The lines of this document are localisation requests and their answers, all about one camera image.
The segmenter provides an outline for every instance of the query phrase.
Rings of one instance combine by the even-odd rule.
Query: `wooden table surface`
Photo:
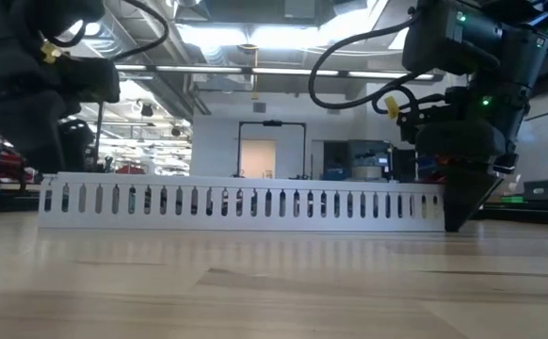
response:
[[[4,214],[0,338],[548,339],[548,226],[79,231]]]

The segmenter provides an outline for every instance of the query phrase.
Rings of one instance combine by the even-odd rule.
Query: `doorway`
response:
[[[274,179],[276,177],[276,141],[245,140],[241,142],[241,176]]]

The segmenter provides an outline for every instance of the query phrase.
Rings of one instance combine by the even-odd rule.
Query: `ceiling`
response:
[[[161,46],[125,59],[121,63],[253,66],[257,62],[257,65],[262,67],[310,69],[330,42],[367,31],[373,26],[379,28],[403,22],[407,19],[408,7],[416,2],[356,1],[360,3],[359,6],[365,8],[336,15],[331,0],[203,0],[201,8],[191,9],[178,8],[175,0],[144,0],[148,6],[168,19],[169,39]],[[86,36],[83,43],[72,48],[72,55],[112,57],[118,52],[155,40],[161,34],[161,27],[156,21],[121,0],[105,0],[105,8],[106,15],[98,23],[99,29],[94,35]],[[197,21],[201,16],[196,13],[203,14],[203,17],[206,15],[208,19]],[[243,53],[236,44],[227,45],[218,35],[199,35],[199,41],[207,41],[209,48],[206,48],[204,43],[198,43],[186,34],[189,27],[228,27],[243,32],[241,39],[246,38],[251,42],[257,41],[258,32],[267,32],[266,28],[272,26],[282,30],[273,37],[262,40],[266,47],[260,47],[257,57]],[[319,42],[312,43],[311,40],[306,40],[304,42],[308,45],[305,46],[298,43],[285,45],[288,41],[294,40],[297,32],[317,32]],[[72,37],[73,34],[74,32],[68,32],[66,35]],[[268,45],[274,40],[281,41],[282,45]],[[394,36],[388,36],[352,44],[340,51],[341,55],[332,56],[324,69],[403,71],[401,51],[389,49],[393,40]],[[257,91],[262,101],[267,103],[269,113],[282,114],[301,111],[305,107],[315,107],[305,95],[307,77],[304,76],[122,73],[121,77],[121,103],[105,106],[105,122],[151,122],[154,125],[103,126],[104,146],[101,147],[101,154],[114,154],[126,161],[154,162],[174,157],[181,161],[176,162],[175,166],[184,167],[191,157],[188,148],[191,145],[191,123],[194,117],[226,114],[222,107],[235,105],[236,100],[242,103],[241,112],[247,110],[247,114],[252,114],[252,110],[249,109],[252,107],[249,97],[254,91]],[[365,80],[359,79],[322,78],[316,83],[316,91],[331,95],[335,101],[342,101],[346,97],[355,96],[363,89],[365,83]],[[234,95],[225,94],[230,93],[230,85],[235,85],[233,92],[237,93]],[[139,112],[141,105],[151,105],[153,115],[143,117]],[[77,117],[90,122],[97,121],[97,105],[84,106]],[[182,132],[180,136],[172,135],[173,127]]]

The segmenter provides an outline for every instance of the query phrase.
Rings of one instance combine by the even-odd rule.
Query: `green led light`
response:
[[[490,105],[492,103],[492,97],[491,96],[484,96],[481,100],[482,105]]]
[[[465,22],[466,21],[466,15],[464,15],[464,13],[462,13],[461,11],[456,13],[456,19],[458,19],[460,22]]]

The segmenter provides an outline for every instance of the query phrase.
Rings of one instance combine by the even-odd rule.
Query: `ceiling duct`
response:
[[[175,21],[177,24],[207,22],[318,26],[323,23],[318,15],[318,9],[321,8],[324,11],[330,9],[331,5],[319,0],[202,0],[197,6],[178,8]]]
[[[112,57],[122,51],[137,48],[137,44],[123,28],[119,20],[109,8],[105,8],[105,16],[100,21],[102,30],[97,37],[84,39],[84,43],[98,52],[103,57]],[[126,63],[152,63],[145,55],[139,54],[122,60]],[[152,79],[141,80],[138,83],[151,91],[159,98],[160,104],[167,111],[178,117],[192,121],[192,106],[188,103],[190,98],[172,86],[170,86],[160,74],[151,74]]]
[[[227,57],[221,46],[204,46],[201,52],[211,66],[237,67]],[[223,92],[252,90],[249,76],[240,74],[193,74],[192,80],[199,90],[221,90]]]

